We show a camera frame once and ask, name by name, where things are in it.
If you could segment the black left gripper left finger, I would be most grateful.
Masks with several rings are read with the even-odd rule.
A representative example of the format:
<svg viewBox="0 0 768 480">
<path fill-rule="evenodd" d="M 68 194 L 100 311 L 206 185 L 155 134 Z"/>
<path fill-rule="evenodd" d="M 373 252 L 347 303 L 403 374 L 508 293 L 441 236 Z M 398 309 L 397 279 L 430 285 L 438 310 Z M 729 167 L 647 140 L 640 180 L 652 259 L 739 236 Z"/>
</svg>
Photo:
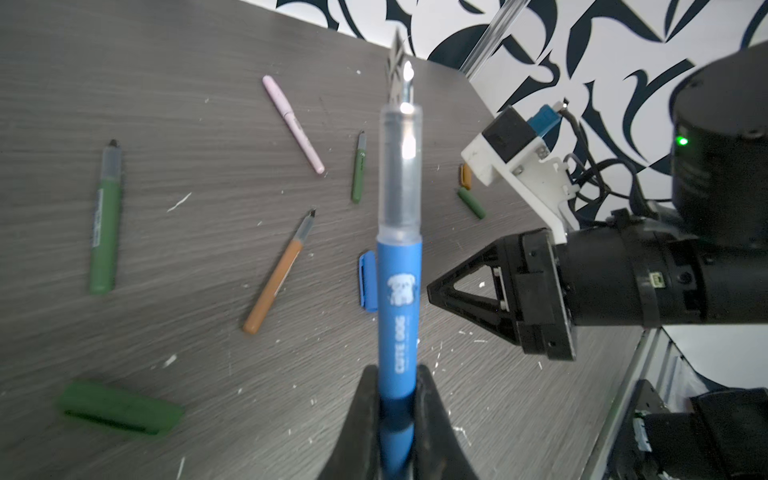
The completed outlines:
<svg viewBox="0 0 768 480">
<path fill-rule="evenodd" d="M 368 365 L 362 371 L 336 444 L 318 479 L 379 478 L 379 409 L 378 368 Z"/>
</svg>

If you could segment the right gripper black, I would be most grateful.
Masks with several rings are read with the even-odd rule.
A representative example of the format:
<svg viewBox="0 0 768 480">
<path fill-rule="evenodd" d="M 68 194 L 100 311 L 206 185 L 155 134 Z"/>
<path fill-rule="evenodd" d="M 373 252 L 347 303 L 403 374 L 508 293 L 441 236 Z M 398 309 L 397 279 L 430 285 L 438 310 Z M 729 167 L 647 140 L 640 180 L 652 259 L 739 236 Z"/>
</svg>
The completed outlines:
<svg viewBox="0 0 768 480">
<path fill-rule="evenodd" d="M 494 298 L 456 288 L 485 267 Z M 560 245 L 545 229 L 501 237 L 427 294 L 529 354 L 572 360 L 579 327 L 766 323 L 767 252 L 654 230 L 622 211 Z"/>
</svg>

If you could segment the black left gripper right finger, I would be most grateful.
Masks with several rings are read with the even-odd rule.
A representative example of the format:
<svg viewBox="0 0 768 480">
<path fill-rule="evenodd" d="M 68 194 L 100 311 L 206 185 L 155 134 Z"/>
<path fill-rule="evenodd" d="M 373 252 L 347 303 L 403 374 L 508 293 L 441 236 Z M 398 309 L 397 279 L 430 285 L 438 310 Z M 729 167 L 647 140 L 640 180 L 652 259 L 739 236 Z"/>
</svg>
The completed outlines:
<svg viewBox="0 0 768 480">
<path fill-rule="evenodd" d="M 432 373 L 423 364 L 416 372 L 414 425 L 414 479 L 479 479 L 459 445 Z"/>
</svg>

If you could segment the blue pen cap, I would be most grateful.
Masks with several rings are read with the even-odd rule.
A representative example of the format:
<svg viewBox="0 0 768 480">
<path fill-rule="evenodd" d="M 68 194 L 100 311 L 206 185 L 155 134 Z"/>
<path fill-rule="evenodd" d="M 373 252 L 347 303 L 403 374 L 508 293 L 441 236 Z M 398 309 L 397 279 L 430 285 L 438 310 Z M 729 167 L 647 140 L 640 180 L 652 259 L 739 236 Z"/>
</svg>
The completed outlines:
<svg viewBox="0 0 768 480">
<path fill-rule="evenodd" d="M 368 250 L 358 259 L 358 284 L 361 307 L 369 312 L 378 311 L 377 261 L 375 252 Z"/>
</svg>

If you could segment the blue pen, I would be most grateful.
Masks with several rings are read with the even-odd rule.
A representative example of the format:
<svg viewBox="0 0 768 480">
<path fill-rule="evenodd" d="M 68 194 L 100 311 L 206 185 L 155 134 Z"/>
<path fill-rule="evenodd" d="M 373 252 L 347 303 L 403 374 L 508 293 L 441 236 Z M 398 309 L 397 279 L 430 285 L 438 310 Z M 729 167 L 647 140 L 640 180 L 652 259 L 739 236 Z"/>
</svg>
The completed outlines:
<svg viewBox="0 0 768 480">
<path fill-rule="evenodd" d="M 406 479 L 414 442 L 420 289 L 423 112 L 401 34 L 386 63 L 380 113 L 377 240 L 379 445 L 382 476 Z"/>
</svg>

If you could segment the brown pen cap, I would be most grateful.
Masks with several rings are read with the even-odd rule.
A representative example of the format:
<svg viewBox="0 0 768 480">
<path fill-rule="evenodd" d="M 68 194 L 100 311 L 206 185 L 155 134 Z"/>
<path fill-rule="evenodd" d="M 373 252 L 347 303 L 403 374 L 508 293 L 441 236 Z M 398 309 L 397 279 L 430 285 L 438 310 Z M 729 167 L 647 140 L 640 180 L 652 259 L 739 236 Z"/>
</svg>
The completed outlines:
<svg viewBox="0 0 768 480">
<path fill-rule="evenodd" d="M 460 186 L 466 190 L 472 189 L 472 171 L 468 164 L 464 163 L 460 167 L 459 183 Z"/>
</svg>

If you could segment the orange brown pen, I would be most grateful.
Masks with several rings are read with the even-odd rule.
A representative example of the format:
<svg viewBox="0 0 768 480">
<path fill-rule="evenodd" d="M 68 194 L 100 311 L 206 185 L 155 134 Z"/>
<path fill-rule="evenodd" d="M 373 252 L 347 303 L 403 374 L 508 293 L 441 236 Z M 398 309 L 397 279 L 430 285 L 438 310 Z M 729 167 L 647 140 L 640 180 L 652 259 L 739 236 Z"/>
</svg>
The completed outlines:
<svg viewBox="0 0 768 480">
<path fill-rule="evenodd" d="M 304 217 L 293 238 L 285 248 L 251 312 L 246 318 L 243 325 L 243 330 L 246 333 L 256 334 L 260 329 L 294 263 L 304 248 L 307 237 L 313 228 L 315 218 L 316 210 L 312 209 Z"/>
</svg>

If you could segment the pink fountain pen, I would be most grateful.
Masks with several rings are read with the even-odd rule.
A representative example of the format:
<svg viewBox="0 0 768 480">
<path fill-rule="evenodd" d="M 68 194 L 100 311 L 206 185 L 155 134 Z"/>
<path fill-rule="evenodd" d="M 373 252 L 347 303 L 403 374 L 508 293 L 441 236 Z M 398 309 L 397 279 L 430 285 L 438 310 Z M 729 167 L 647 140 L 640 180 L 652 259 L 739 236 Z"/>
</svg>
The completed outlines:
<svg viewBox="0 0 768 480">
<path fill-rule="evenodd" d="M 265 75 L 262 78 L 262 84 L 313 170 L 318 175 L 323 175 L 325 173 L 325 165 L 314 149 L 309 137 L 304 132 L 289 100 L 280 86 L 270 75 Z"/>
</svg>

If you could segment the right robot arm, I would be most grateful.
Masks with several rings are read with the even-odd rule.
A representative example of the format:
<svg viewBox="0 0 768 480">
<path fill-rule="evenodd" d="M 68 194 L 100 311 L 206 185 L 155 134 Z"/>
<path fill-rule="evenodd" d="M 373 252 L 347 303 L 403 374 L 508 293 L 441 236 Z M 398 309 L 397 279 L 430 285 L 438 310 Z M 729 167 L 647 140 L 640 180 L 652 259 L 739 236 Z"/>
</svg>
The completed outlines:
<svg viewBox="0 0 768 480">
<path fill-rule="evenodd" d="M 463 150 L 484 184 L 508 183 L 543 220 L 502 237 L 433 281 L 432 305 L 553 360 L 576 355 L 580 327 L 763 324 L 767 320 L 767 47 L 688 76 L 670 114 L 672 194 L 606 220 L 581 219 L 581 188 L 611 160 L 571 177 L 543 136 L 565 102 L 530 119 L 503 110 Z"/>
</svg>

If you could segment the green pen cap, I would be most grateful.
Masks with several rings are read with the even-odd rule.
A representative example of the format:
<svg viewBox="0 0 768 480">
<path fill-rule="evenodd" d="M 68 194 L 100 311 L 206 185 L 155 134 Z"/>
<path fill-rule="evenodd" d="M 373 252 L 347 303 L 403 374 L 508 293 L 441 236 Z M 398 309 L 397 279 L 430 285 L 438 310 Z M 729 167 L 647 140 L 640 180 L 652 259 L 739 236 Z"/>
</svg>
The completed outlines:
<svg viewBox="0 0 768 480">
<path fill-rule="evenodd" d="M 457 190 L 457 195 L 478 219 L 484 219 L 487 212 L 479 200 L 465 187 Z"/>
<path fill-rule="evenodd" d="M 69 384 L 56 406 L 67 418 L 143 437 L 167 435 L 184 415 L 177 404 L 90 381 Z"/>
</svg>

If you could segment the green pen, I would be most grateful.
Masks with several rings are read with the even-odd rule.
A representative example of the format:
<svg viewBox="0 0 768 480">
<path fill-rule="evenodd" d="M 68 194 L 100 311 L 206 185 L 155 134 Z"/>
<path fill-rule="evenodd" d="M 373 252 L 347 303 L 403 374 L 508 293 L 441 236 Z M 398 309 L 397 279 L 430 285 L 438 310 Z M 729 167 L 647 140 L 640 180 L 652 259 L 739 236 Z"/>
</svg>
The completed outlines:
<svg viewBox="0 0 768 480">
<path fill-rule="evenodd" d="M 112 139 L 102 151 L 94 212 L 89 293 L 105 295 L 115 286 L 122 199 L 122 150 Z"/>
<path fill-rule="evenodd" d="M 358 135 L 355 158 L 354 158 L 354 170 L 353 180 L 351 188 L 351 200 L 354 204 L 359 204 L 362 199 L 362 193 L 364 188 L 364 172 L 366 161 L 366 144 L 367 137 L 364 130 L 361 130 Z"/>
</svg>

